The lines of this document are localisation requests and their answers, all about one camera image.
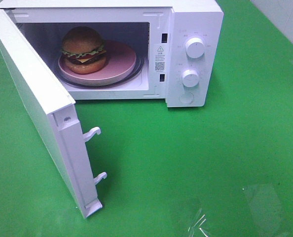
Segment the lower white microwave knob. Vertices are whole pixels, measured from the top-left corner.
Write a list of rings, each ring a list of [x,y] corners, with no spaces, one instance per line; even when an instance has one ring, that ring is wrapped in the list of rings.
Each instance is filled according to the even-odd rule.
[[[193,70],[185,70],[182,73],[182,83],[185,87],[194,87],[199,83],[199,74]]]

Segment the white microwave knob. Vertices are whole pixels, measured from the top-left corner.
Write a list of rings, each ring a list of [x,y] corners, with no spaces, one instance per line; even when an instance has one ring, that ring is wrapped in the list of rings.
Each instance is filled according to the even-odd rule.
[[[185,87],[194,87],[199,83],[199,74],[193,70],[185,70],[182,73],[182,83]]]
[[[205,44],[199,37],[190,38],[186,44],[186,54],[193,59],[201,57],[205,53]]]

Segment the glass microwave turntable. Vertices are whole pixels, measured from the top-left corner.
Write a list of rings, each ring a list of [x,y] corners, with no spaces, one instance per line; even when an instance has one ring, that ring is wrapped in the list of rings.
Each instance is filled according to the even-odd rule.
[[[57,75],[65,83],[77,88],[110,88],[123,85],[135,78],[144,67],[144,61],[138,57],[135,65],[129,71],[104,79],[103,76],[115,74],[111,72],[115,67],[116,63],[112,62],[111,66],[108,66],[107,63],[103,69],[95,73],[76,74],[63,66],[63,59],[60,58],[57,65]]]

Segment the pink round plate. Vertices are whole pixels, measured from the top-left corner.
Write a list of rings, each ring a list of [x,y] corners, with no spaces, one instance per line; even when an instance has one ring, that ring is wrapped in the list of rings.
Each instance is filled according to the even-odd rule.
[[[111,72],[115,74],[103,76],[104,79],[110,78],[112,76],[120,75],[124,73],[125,71],[129,71],[136,63],[137,55],[135,51],[124,43],[108,40],[105,43],[105,49],[107,50],[106,64],[108,63],[108,66],[111,66],[111,63],[115,62],[116,67],[115,69],[111,70]]]

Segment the white microwave door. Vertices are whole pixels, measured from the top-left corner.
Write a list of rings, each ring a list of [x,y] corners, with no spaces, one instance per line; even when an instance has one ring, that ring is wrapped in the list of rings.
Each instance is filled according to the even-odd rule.
[[[96,185],[107,174],[92,173],[86,142],[101,133],[83,133],[75,100],[0,9],[0,51],[24,107],[84,218],[102,207]]]

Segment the clear tape piece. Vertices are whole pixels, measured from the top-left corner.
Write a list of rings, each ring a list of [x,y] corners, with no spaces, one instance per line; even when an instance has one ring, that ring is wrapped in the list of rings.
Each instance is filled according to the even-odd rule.
[[[187,237],[210,237],[211,234],[205,226],[206,221],[206,214],[200,208],[187,229]]]

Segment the round white door button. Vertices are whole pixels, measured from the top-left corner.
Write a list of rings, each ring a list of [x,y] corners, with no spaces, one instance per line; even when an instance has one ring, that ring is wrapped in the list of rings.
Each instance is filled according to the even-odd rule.
[[[179,97],[179,101],[183,104],[191,104],[194,100],[194,95],[191,92],[186,92]]]

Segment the white microwave oven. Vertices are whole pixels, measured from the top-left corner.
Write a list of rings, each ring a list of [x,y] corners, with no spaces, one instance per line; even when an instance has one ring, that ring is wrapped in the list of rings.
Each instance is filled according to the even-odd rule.
[[[4,0],[0,50],[15,82],[42,99],[164,99],[168,107],[205,104],[223,11],[214,0]],[[93,73],[65,63],[63,38],[89,27],[106,57]]]

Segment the upper white microwave knob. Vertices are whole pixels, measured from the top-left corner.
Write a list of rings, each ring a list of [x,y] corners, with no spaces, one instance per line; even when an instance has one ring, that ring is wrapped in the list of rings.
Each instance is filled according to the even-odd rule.
[[[186,44],[186,54],[193,59],[201,57],[205,53],[205,44],[199,37],[190,38]]]

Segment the burger with lettuce and cheese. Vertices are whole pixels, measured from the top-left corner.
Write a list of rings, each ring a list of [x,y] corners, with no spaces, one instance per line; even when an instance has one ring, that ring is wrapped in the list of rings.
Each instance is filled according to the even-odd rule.
[[[74,73],[89,74],[101,70],[107,61],[104,40],[89,27],[74,27],[62,41],[65,65]]]

